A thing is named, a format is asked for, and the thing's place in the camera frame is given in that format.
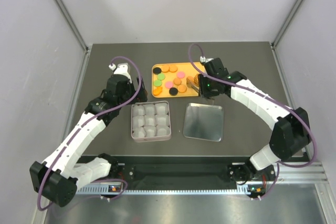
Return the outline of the orange leaf cookie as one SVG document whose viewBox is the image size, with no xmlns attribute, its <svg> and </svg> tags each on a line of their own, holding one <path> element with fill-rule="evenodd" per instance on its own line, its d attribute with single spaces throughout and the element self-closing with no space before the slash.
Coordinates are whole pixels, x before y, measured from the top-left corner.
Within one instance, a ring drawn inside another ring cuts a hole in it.
<svg viewBox="0 0 336 224">
<path fill-rule="evenodd" d="M 186 78 L 186 83 L 189 84 L 189 85 L 194 84 L 194 77 L 188 76 Z"/>
<path fill-rule="evenodd" d="M 182 83 L 181 79 L 179 79 L 179 78 L 175 78 L 175 79 L 173 80 L 173 82 L 174 82 L 174 84 L 177 85 L 177 86 L 179 86 L 179 85 Z"/>
</svg>

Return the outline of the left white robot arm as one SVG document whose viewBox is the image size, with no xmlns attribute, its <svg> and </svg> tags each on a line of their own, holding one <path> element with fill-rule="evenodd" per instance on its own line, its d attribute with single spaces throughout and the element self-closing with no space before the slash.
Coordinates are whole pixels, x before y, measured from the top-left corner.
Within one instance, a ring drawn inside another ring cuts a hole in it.
<svg viewBox="0 0 336 224">
<path fill-rule="evenodd" d="M 100 154 L 92 161 L 77 166 L 90 143 L 119 115 L 128 104 L 147 101 L 147 92 L 140 75 L 135 87 L 130 67 L 138 70 L 136 64 L 123 57 L 123 63 L 111 62 L 112 75 L 101 94 L 91 100 L 80 120 L 62 143 L 41 163 L 35 161 L 29 168 L 33 189 L 38 194 L 38 210 L 44 211 L 41 199 L 48 199 L 59 207 L 68 205 L 76 192 L 95 182 L 112 180 L 122 182 L 116 158 Z"/>
</svg>

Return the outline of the black sandwich cookie bottom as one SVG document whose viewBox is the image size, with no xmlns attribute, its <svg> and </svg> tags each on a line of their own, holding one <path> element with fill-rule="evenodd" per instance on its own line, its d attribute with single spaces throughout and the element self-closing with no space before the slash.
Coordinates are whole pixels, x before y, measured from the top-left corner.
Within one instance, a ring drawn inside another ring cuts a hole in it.
<svg viewBox="0 0 336 224">
<path fill-rule="evenodd" d="M 170 88 L 169 89 L 169 94 L 171 95 L 171 96 L 176 96 L 177 94 L 178 94 L 178 89 L 177 88 Z"/>
</svg>

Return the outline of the metal tongs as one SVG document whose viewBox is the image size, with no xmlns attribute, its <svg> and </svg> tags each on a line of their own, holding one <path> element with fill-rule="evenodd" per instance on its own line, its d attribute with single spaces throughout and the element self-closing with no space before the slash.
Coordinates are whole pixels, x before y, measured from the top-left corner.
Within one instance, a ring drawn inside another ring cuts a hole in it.
<svg viewBox="0 0 336 224">
<path fill-rule="evenodd" d="M 204 99 L 209 100 L 209 101 L 215 101 L 214 97 L 207 98 L 207 97 L 201 96 L 201 93 L 199 91 L 200 89 L 199 89 L 199 87 L 195 83 L 192 84 L 192 85 L 189 85 L 189 84 L 186 83 L 186 85 L 187 85 L 188 88 L 191 88 L 194 91 L 196 91 L 199 97 L 204 98 Z"/>
</svg>

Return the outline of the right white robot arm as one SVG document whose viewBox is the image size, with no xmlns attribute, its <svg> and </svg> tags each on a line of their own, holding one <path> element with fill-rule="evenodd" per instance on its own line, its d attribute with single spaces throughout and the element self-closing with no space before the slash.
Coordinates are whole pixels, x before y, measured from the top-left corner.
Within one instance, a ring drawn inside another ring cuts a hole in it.
<svg viewBox="0 0 336 224">
<path fill-rule="evenodd" d="M 200 57 L 205 68 L 198 75 L 199 94 L 211 98 L 225 94 L 260 117 L 272 130 L 269 143 L 245 161 L 245 174 L 252 180 L 275 162 L 291 158 L 310 142 L 308 114 L 303 108 L 282 106 L 257 89 L 238 71 L 229 72 L 219 58 Z"/>
</svg>

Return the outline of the tan dotted round cookie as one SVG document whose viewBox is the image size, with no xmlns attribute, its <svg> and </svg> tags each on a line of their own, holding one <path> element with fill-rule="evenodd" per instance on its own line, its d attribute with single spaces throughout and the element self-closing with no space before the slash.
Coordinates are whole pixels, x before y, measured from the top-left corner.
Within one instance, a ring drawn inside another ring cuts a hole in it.
<svg viewBox="0 0 336 224">
<path fill-rule="evenodd" d="M 185 85 L 180 85 L 180 86 L 177 87 L 177 89 L 180 93 L 184 93 L 184 92 L 186 92 L 187 87 Z"/>
</svg>

